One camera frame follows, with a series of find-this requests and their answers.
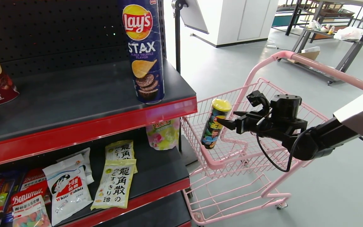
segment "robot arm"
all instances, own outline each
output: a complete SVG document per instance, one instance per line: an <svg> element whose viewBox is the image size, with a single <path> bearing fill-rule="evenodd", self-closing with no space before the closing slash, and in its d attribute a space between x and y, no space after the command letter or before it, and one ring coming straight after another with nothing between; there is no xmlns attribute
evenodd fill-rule
<svg viewBox="0 0 363 227"><path fill-rule="evenodd" d="M329 155L335 148L363 136L363 95L339 109L327 122L311 128L307 128L307 121L297 118L302 102L299 96L275 95L269 102L262 93L254 91L246 98L254 107L262 105L262 109L233 112L239 118L218 119L218 122L231 130L236 129L238 134L253 132L257 138L281 141L290 157L299 160Z"/></svg>

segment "lay's logo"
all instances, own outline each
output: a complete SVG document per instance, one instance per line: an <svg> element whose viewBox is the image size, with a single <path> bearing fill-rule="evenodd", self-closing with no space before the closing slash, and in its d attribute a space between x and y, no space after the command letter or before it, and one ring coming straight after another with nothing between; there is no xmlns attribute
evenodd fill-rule
<svg viewBox="0 0 363 227"><path fill-rule="evenodd" d="M128 5L123 9L123 24L128 37L144 40L152 30L152 14L140 5Z"/></svg>

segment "store shelf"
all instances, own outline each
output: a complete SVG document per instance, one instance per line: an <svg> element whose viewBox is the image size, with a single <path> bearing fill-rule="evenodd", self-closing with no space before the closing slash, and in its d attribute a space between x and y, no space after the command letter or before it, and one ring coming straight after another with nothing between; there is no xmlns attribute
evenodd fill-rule
<svg viewBox="0 0 363 227"><path fill-rule="evenodd" d="M21 159L15 161L13 164L3 164L0 166L0 171L9 168L23 168L23 166L29 166L29 168L34 168L36 166L40 167L41 164L47 166L54 163L54 160L57 158L65 157L68 154L73 154L76 151L90 147L92 176L95 181L92 184L89 184L88 188L92 199L94 199L105 163L105 146L112 142L124 139L134 140L134 153L135 158L137 159L138 169L138 173L134 174L131 183L127 209L109 208L95 209L91 211L91 205L89 205L56 226L95 226L102 222L112 220L118 216L122 217L129 211L138 211L139 209L137 208L139 207L157 201L190 186L189 173L183 164L179 151L177 151L176 148L167 151L156 151L151 148L148 144L147 134L144 128L75 145L70 148L64 148L46 154ZM176 200L177 203L174 203L174 206L180 206L179 198L171 197L167 200L167 202L170 200ZM51 217L51 205L47 205L46 209ZM185 210L179 210L179 212L181 215L178 217L180 218L180 221L189 220L187 219Z"/></svg>
<svg viewBox="0 0 363 227"><path fill-rule="evenodd" d="M0 105L0 164L197 112L196 93L165 60L165 99L137 101L128 61L14 80Z"/></svg>
<svg viewBox="0 0 363 227"><path fill-rule="evenodd" d="M98 227L178 227L190 224L191 217L181 192L169 195L137 210L128 212Z"/></svg>

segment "yellow can lid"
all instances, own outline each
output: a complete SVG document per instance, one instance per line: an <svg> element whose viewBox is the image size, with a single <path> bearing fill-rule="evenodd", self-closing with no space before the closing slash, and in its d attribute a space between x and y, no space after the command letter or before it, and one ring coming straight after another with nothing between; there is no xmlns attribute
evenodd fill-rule
<svg viewBox="0 0 363 227"><path fill-rule="evenodd" d="M223 99L214 99L212 101L212 107L222 112L229 112L232 109L232 105Z"/></svg>

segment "cart handle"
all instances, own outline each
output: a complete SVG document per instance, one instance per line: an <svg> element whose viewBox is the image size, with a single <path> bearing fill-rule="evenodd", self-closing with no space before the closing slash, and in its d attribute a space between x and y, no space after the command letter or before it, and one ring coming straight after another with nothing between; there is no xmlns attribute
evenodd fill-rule
<svg viewBox="0 0 363 227"><path fill-rule="evenodd" d="M315 68L315 69L318 69L324 73L327 73L331 76L334 76L335 78L337 79L340 79L346 83L349 83L361 90L363 90L363 80L360 80L356 77L353 77L353 76L350 76L344 72L341 72L337 69L333 69L333 68L330 68L328 66L325 66L323 65L322 63L320 62L317 62L317 61L313 61L311 59L308 59L306 57L303 57L303 56L300 56L292 51L288 51L288 50L284 50L284 51L280 51L278 53L275 53L273 55L271 55L269 58L263 60L262 62L258 63L256 66L253 67L253 69L250 71L249 73L249 76L247 77L246 79L246 82L245 82L245 86L247 85L250 85L256 72L263 68L264 66L268 65L269 63L273 62L273 61L276 61L278 59L281 59L281 58L287 58L287 59L292 59L292 60L295 60L299 63L302 63L306 66L310 66L312 68Z"/></svg>

